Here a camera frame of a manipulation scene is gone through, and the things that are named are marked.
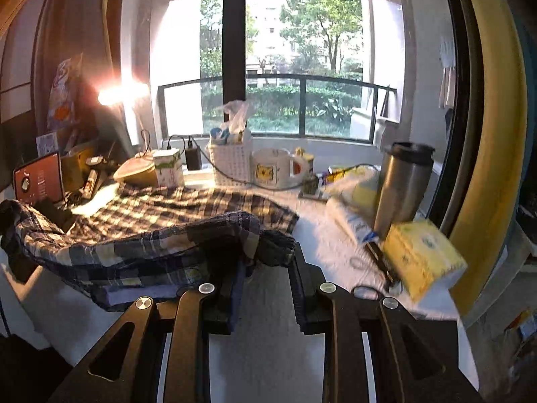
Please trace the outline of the white plastic basket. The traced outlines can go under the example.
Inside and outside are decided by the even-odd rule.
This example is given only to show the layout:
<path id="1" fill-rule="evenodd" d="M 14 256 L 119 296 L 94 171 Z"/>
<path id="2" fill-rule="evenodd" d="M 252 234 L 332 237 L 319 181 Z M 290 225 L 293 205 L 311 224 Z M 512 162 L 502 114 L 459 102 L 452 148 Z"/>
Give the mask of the white plastic basket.
<path id="1" fill-rule="evenodd" d="M 213 164 L 216 186 L 240 187 L 250 183 L 252 146 L 252 139 L 238 145 L 207 145 L 209 160 Z"/>

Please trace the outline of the desk lamp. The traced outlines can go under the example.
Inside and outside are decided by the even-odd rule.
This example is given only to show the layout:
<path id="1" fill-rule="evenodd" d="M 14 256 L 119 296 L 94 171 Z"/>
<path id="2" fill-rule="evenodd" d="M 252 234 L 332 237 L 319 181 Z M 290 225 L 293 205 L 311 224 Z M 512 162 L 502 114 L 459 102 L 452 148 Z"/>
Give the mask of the desk lamp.
<path id="1" fill-rule="evenodd" d="M 98 103 L 119 113 L 126 135 L 126 151 L 134 151 L 138 147 L 142 152 L 150 148 L 151 135 L 146 130 L 137 108 L 149 98 L 150 90 L 147 84 L 132 78 L 116 85 L 107 86 L 97 95 Z"/>

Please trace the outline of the yellow tissue box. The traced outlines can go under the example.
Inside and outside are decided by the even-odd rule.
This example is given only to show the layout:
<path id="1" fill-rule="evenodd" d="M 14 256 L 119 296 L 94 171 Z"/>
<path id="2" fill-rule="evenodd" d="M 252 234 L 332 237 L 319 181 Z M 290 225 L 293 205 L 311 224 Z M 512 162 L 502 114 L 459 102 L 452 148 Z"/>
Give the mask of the yellow tissue box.
<path id="1" fill-rule="evenodd" d="M 425 218 L 393 224 L 382 251 L 414 303 L 431 290 L 452 288 L 467 269 L 455 246 Z"/>

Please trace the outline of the black power adapter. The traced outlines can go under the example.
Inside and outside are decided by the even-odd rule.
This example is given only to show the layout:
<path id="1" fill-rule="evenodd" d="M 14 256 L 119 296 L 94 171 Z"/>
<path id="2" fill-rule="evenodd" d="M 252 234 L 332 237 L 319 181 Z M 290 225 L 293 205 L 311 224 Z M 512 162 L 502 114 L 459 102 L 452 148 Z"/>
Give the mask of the black power adapter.
<path id="1" fill-rule="evenodd" d="M 197 171 L 202 168 L 201 151 L 198 143 L 190 136 L 185 148 L 185 159 L 188 171 Z"/>

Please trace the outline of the spray can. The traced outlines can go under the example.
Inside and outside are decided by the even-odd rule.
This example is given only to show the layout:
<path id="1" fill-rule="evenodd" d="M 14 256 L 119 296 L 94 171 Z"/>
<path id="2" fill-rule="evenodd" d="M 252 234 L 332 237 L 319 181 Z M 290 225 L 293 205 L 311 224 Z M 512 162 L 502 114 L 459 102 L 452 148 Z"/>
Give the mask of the spray can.
<path id="1" fill-rule="evenodd" d="M 98 179 L 98 173 L 95 169 L 91 169 L 87 177 L 87 182 L 82 188 L 82 198 L 85 200 L 91 200 L 96 189 L 96 182 Z"/>

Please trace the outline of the tan food container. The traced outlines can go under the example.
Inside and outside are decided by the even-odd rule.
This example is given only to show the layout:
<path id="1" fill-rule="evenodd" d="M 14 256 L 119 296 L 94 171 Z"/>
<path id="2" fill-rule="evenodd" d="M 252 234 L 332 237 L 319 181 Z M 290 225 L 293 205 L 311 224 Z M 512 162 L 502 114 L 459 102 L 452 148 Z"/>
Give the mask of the tan food container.
<path id="1" fill-rule="evenodd" d="M 137 155 L 125 161 L 113 174 L 117 183 L 140 188 L 158 185 L 153 155 Z"/>

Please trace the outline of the yellow snack bag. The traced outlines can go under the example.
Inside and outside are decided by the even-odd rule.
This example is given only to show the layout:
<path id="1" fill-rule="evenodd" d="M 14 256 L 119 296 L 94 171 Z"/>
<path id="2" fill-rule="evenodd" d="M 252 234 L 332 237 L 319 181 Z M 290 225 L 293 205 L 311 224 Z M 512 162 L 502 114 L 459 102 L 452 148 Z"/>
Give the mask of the yellow snack bag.
<path id="1" fill-rule="evenodd" d="M 336 197 L 362 217 L 376 215 L 380 171 L 373 166 L 358 166 L 346 171 L 344 176 L 325 186 L 323 193 Z"/>

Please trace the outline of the steel thermos tumbler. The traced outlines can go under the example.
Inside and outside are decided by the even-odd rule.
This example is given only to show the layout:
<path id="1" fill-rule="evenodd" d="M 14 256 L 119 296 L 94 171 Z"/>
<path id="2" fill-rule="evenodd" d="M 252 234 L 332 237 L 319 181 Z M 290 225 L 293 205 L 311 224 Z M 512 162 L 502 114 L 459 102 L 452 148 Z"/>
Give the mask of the steel thermos tumbler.
<path id="1" fill-rule="evenodd" d="M 373 231 L 383 241 L 392 225 L 414 219 L 433 168 L 432 146 L 394 142 L 384 147 Z"/>

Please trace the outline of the green white carton box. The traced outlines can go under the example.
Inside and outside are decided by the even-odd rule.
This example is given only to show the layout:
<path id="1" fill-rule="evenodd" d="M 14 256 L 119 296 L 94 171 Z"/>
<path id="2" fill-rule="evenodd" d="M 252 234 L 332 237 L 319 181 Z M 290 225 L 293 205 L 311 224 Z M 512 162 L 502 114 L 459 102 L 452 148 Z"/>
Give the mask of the green white carton box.
<path id="1" fill-rule="evenodd" d="M 184 186 L 182 161 L 178 148 L 155 150 L 153 152 L 153 161 L 159 186 Z"/>

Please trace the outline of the black balcony railing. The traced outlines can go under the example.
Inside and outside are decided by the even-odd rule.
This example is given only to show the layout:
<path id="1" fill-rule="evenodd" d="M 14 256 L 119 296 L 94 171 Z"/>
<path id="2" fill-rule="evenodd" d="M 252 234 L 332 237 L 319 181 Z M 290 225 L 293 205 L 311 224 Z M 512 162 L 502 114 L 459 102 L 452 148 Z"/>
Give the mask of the black balcony railing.
<path id="1" fill-rule="evenodd" d="M 248 122 L 260 136 L 342 140 L 372 144 L 377 124 L 397 99 L 391 86 L 352 78 L 305 74 L 247 74 Z M 204 77 L 159 86 L 161 134 L 207 136 L 228 116 L 223 78 Z"/>

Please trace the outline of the blue white plaid pants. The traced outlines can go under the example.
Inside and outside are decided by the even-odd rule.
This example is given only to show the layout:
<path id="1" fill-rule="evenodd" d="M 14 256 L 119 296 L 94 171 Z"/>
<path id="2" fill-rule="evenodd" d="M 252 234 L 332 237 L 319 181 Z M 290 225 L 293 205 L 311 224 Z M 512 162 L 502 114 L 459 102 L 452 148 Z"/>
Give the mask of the blue white plaid pants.
<path id="1" fill-rule="evenodd" d="M 15 199 L 1 204 L 1 247 L 60 277 L 106 311 L 141 295 L 172 299 L 238 259 L 286 267 L 299 215 L 257 194 L 224 188 L 119 186 L 90 217 L 62 230 Z"/>

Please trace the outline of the yellow lid jar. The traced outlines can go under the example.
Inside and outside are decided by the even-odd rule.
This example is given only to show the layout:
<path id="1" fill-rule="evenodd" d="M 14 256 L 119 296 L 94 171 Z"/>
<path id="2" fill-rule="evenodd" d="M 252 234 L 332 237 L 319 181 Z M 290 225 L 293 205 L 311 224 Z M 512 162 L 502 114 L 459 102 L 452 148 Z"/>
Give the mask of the yellow lid jar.
<path id="1" fill-rule="evenodd" d="M 303 147 L 296 147 L 295 154 L 300 158 L 303 158 L 308 163 L 308 172 L 314 172 L 314 155 L 308 153 Z"/>

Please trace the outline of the white bear mug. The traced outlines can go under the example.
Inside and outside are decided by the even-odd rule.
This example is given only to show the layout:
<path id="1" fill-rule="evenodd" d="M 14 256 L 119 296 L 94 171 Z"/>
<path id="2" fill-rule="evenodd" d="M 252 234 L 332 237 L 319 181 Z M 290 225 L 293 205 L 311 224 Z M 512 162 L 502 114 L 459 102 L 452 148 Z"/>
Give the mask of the white bear mug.
<path id="1" fill-rule="evenodd" d="M 299 186 L 308 163 L 286 149 L 262 148 L 251 155 L 252 178 L 257 186 L 283 190 Z"/>

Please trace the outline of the white tube of cream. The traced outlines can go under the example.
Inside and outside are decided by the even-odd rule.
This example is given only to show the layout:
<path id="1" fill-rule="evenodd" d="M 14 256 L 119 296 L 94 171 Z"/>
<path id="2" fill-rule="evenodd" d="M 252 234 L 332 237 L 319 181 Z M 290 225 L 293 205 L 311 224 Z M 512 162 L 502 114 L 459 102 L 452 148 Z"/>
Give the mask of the white tube of cream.
<path id="1" fill-rule="evenodd" d="M 367 222 L 340 199 L 331 196 L 326 202 L 326 211 L 355 245 L 367 244 L 378 239 Z"/>

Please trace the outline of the small green figurine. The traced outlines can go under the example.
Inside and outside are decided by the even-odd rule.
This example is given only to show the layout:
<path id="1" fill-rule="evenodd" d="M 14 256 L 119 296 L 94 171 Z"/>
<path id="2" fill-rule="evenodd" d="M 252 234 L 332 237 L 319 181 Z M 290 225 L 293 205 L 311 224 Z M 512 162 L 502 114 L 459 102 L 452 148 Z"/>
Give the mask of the small green figurine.
<path id="1" fill-rule="evenodd" d="M 303 195 L 315 195 L 319 190 L 320 179 L 316 174 L 308 174 L 304 177 L 301 186 L 301 192 Z"/>

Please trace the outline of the white plastic bag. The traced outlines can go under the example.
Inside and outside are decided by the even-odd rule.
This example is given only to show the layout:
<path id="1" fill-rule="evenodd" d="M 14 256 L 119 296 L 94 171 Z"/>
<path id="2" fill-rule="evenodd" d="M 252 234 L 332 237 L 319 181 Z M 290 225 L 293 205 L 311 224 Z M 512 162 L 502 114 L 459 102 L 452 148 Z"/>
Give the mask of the white plastic bag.
<path id="1" fill-rule="evenodd" d="M 210 143 L 216 146 L 243 144 L 251 139 L 248 120 L 253 117 L 253 106 L 243 100 L 232 100 L 217 108 L 228 118 L 210 132 Z"/>

